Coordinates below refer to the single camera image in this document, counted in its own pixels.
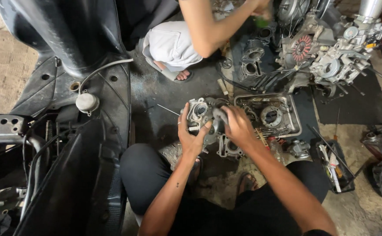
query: plastic bottle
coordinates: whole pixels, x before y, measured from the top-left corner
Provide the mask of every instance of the plastic bottle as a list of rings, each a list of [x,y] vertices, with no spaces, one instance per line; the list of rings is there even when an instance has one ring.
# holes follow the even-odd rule
[[[277,142],[275,137],[268,137],[267,143],[270,148],[271,154],[277,159],[277,161],[283,165],[286,165],[286,160],[283,157],[283,148]]]

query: black pants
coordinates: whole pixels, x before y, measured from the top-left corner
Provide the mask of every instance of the black pants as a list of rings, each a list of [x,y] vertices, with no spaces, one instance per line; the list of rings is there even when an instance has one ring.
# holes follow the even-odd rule
[[[133,212],[144,215],[171,175],[167,160],[146,144],[135,144],[121,157],[121,179]],[[320,201],[329,189],[321,166],[297,161],[287,168]],[[227,210],[204,199],[183,197],[170,235],[283,235],[300,236],[301,231],[286,208],[266,184],[245,191]]]

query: exhaust pipe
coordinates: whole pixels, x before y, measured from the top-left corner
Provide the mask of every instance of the exhaust pipe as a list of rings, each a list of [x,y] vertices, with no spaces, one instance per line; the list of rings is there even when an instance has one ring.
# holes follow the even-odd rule
[[[359,15],[377,19],[382,13],[382,0],[361,0]]]

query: dirty floor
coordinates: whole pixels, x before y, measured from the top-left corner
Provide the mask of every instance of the dirty floor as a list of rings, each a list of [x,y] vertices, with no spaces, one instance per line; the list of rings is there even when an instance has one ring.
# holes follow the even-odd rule
[[[7,113],[13,107],[29,77],[37,59],[36,51],[15,40],[9,32],[0,31],[0,113]],[[372,57],[373,66],[382,71],[382,58],[379,53]],[[319,124],[324,137],[334,135],[335,125]],[[372,155],[359,142],[366,132],[366,126],[340,125],[338,139],[353,172]],[[161,150],[174,163],[180,148],[168,146]],[[235,198],[236,182],[242,170],[250,171],[259,183],[263,177],[248,158],[241,158],[238,171],[210,177],[200,183],[199,194],[226,208],[232,208]],[[382,232],[382,198],[367,183],[363,174],[355,180],[356,190],[335,195],[329,192],[323,206],[334,220],[340,235],[365,236]],[[124,221],[124,235],[136,235],[137,225],[129,206]]]

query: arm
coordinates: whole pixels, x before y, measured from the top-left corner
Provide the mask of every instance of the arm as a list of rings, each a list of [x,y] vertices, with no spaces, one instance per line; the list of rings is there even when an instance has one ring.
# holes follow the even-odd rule
[[[163,188],[154,198],[141,222],[138,235],[167,235],[172,227],[182,194],[188,180],[188,175],[195,159],[203,149],[204,136],[209,132],[212,122],[207,122],[197,136],[186,130],[189,103],[185,105],[183,115],[178,118],[178,136],[182,144],[182,157]]]
[[[254,136],[245,112],[236,107],[223,109],[227,112],[230,125],[226,127],[226,135],[251,157],[302,232],[320,229],[336,236],[335,225],[321,203]]]
[[[269,0],[246,0],[230,16],[215,21],[209,0],[180,0],[182,14],[190,29],[194,49],[209,57],[242,26],[254,11],[261,12]]]

